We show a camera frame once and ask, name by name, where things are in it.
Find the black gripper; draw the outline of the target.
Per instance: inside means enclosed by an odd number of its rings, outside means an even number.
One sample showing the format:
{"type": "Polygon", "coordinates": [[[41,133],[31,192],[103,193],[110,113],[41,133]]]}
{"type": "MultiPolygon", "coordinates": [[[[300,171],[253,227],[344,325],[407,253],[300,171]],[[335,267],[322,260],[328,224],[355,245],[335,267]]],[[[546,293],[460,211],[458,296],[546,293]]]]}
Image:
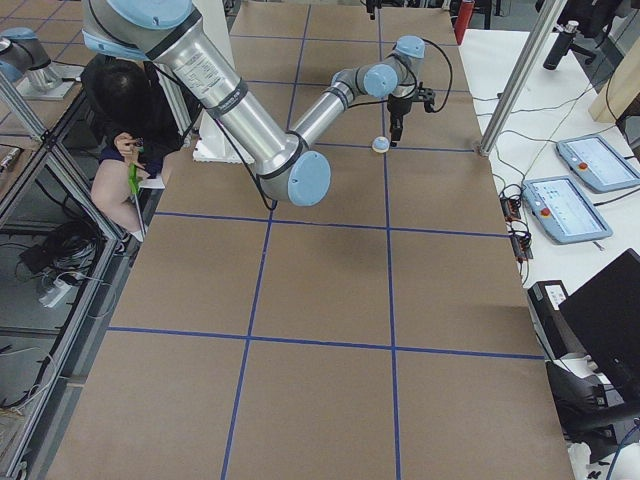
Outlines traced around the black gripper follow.
{"type": "MultiPolygon", "coordinates": [[[[375,1],[366,0],[366,11],[370,19],[375,18],[375,1]]],[[[387,99],[387,110],[390,118],[390,145],[397,146],[401,141],[404,130],[404,117],[407,115],[413,104],[413,97],[396,97],[390,95],[387,99]]]]}

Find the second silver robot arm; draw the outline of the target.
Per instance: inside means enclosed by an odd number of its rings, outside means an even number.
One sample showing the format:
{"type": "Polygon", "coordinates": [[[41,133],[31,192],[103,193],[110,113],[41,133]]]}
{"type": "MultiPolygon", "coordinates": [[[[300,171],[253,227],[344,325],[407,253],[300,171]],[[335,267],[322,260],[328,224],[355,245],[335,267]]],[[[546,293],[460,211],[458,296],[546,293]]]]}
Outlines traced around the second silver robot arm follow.
{"type": "Polygon", "coordinates": [[[61,80],[35,32],[13,27],[1,32],[1,73],[12,83],[27,77],[38,92],[48,92],[61,80]]]}

